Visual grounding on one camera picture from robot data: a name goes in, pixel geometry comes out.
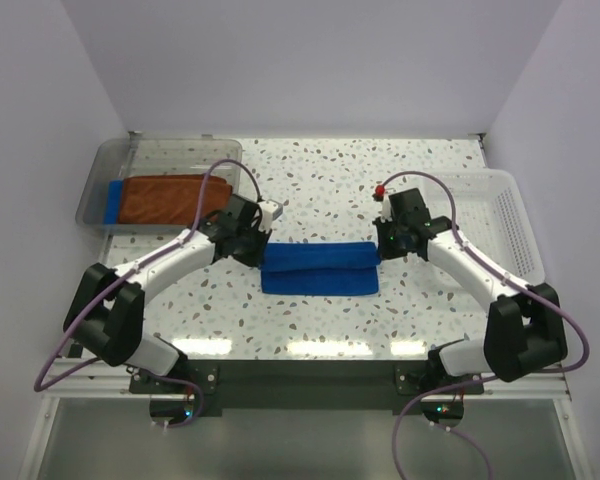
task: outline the white speckled table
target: white speckled table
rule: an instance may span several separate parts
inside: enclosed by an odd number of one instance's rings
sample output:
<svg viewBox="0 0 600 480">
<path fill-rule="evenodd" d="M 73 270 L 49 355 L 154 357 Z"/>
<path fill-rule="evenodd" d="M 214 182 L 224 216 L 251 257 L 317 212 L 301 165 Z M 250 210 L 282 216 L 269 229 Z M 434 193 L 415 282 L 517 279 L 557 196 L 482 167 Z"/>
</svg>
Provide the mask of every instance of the white speckled table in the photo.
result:
<svg viewBox="0 0 600 480">
<path fill-rule="evenodd" d="M 237 139 L 265 198 L 284 202 L 271 241 L 375 241 L 372 187 L 404 169 L 484 167 L 477 140 Z M 239 192 L 253 196 L 246 176 Z M 116 265 L 167 241 L 110 236 Z M 453 281 L 416 257 L 384 262 L 364 297 L 265 295 L 260 275 L 228 259 L 187 275 L 146 308 L 159 332 L 193 358 L 424 358 L 432 344 L 484 333 L 485 315 Z"/>
</svg>

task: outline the blue cloth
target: blue cloth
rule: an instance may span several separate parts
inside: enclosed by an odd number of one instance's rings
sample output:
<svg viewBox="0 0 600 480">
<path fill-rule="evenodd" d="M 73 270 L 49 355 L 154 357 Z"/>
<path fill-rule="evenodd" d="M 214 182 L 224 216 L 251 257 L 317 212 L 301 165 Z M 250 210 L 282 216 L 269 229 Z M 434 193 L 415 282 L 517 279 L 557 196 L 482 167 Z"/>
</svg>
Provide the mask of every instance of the blue cloth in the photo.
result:
<svg viewBox="0 0 600 480">
<path fill-rule="evenodd" d="M 115 225 L 118 223 L 118 211 L 120 210 L 120 200 L 122 199 L 123 180 L 114 180 L 109 182 L 109 191 L 107 193 L 107 207 L 104 211 L 104 224 Z"/>
<path fill-rule="evenodd" d="M 380 258 L 373 242 L 270 243 L 260 267 L 262 291 L 278 295 L 377 293 Z"/>
</svg>

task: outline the blue towel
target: blue towel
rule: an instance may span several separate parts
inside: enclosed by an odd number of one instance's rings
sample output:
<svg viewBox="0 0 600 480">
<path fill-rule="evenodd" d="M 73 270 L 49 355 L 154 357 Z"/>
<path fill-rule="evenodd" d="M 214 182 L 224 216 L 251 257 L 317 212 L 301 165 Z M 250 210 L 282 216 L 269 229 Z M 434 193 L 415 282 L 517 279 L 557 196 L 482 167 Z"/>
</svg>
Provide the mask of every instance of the blue towel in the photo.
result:
<svg viewBox="0 0 600 480">
<path fill-rule="evenodd" d="M 377 293 L 380 258 L 373 242 L 270 243 L 262 291 L 278 295 L 356 296 Z"/>
<path fill-rule="evenodd" d="M 120 210 L 120 200 L 122 199 L 122 180 L 109 182 L 109 191 L 107 194 L 107 208 L 104 211 L 104 224 L 115 225 L 118 223 L 118 211 Z"/>
</svg>

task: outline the plastic bin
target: plastic bin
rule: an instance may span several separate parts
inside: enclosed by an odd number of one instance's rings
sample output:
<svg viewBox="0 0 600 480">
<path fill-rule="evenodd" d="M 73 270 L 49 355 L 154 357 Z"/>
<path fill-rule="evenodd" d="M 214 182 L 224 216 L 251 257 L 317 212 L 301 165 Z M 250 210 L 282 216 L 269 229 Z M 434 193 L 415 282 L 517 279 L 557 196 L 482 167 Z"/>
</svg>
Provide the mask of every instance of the plastic bin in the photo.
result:
<svg viewBox="0 0 600 480">
<path fill-rule="evenodd" d="M 509 173 L 491 169 L 427 172 L 453 193 L 458 225 L 476 247 L 529 283 L 544 282 L 544 267 L 527 211 Z M 422 177 L 410 178 L 408 183 L 420 188 L 432 217 L 451 217 L 447 196 L 436 183 Z M 448 275 L 442 277 L 452 282 Z"/>
<path fill-rule="evenodd" d="M 235 140 L 213 138 L 109 140 L 98 149 L 78 205 L 76 221 L 112 233 L 179 231 L 182 227 L 175 225 L 105 225 L 109 183 L 141 175 L 203 174 L 212 163 L 224 158 L 241 161 L 242 145 Z M 240 170 L 235 165 L 221 165 L 213 174 L 225 178 L 237 191 Z"/>
</svg>

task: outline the brown cloth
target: brown cloth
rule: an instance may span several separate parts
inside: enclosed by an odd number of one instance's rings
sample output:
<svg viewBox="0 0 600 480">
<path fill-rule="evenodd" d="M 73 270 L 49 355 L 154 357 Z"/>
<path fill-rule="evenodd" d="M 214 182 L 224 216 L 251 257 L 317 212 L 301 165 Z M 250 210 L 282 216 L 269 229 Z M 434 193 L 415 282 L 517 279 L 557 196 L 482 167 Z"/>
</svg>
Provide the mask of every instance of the brown cloth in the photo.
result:
<svg viewBox="0 0 600 480">
<path fill-rule="evenodd" d="M 190 225 L 196 215 L 203 175 L 130 177 L 122 184 L 118 223 Z M 224 178 L 209 177 L 202 215 L 226 207 L 232 187 Z"/>
</svg>

